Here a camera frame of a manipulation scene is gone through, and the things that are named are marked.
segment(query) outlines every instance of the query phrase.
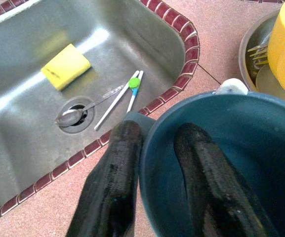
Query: pink countertop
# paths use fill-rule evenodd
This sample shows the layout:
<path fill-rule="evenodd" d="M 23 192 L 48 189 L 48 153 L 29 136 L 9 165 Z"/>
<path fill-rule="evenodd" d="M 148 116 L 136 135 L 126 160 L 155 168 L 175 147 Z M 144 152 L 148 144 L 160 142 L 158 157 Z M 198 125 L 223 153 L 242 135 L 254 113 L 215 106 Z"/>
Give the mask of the pink countertop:
<path fill-rule="evenodd" d="M 214 90 L 228 78 L 241 78 L 238 50 L 243 35 L 257 19 L 280 7 L 277 3 L 239 0 L 166 0 L 166 3 L 189 18 L 197 28 L 201 44 L 200 66 L 184 91 L 149 115 L 154 119 L 185 98 Z M 106 146 L 2 216 L 0 237 L 65 236 L 85 179 L 105 151 Z M 135 236 L 155 236 L 139 192 Z"/>

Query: drain strainer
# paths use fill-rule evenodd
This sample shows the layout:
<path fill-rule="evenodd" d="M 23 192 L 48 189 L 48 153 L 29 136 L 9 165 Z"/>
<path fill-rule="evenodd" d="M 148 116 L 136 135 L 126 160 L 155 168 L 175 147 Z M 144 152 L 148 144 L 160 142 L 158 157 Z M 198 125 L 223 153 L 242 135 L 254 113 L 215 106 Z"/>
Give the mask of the drain strainer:
<path fill-rule="evenodd" d="M 92 103 L 92 100 L 90 100 L 89 98 L 85 97 L 85 96 L 77 96 L 72 98 L 71 100 L 69 100 L 59 111 L 59 115 L 62 115 L 64 112 L 66 112 L 67 110 L 71 110 L 71 109 L 83 109 L 86 105 Z M 81 119 L 68 127 L 61 127 L 59 126 L 59 128 L 67 133 L 77 133 L 77 132 L 81 132 L 84 129 L 86 129 L 91 122 L 93 121 L 94 118 L 94 114 L 95 114 L 95 110 L 94 107 L 90 108 L 87 111 L 83 112 L 83 116 L 81 117 Z"/>

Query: stainless steel sink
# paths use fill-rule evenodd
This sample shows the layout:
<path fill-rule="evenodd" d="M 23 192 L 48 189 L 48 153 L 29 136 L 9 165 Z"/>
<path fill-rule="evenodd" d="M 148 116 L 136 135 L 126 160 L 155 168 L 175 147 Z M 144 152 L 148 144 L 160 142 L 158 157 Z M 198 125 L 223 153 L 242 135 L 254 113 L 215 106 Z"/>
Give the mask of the stainless steel sink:
<path fill-rule="evenodd" d="M 98 131 L 116 95 L 75 134 L 54 123 L 68 100 L 99 100 L 143 70 L 137 111 L 172 86 L 185 56 L 178 34 L 138 0 L 31 0 L 20 7 L 0 16 L 0 206 L 113 128 L 131 93 Z M 70 43 L 92 68 L 60 92 L 40 69 Z"/>

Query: sponge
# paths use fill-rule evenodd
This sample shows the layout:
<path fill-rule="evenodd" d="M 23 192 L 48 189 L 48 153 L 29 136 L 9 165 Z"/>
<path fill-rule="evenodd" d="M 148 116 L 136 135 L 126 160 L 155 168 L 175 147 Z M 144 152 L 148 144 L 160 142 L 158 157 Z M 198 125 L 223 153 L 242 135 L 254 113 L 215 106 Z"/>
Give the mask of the sponge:
<path fill-rule="evenodd" d="M 41 71 L 57 90 L 62 90 L 90 67 L 90 62 L 72 44 L 69 44 Z"/>

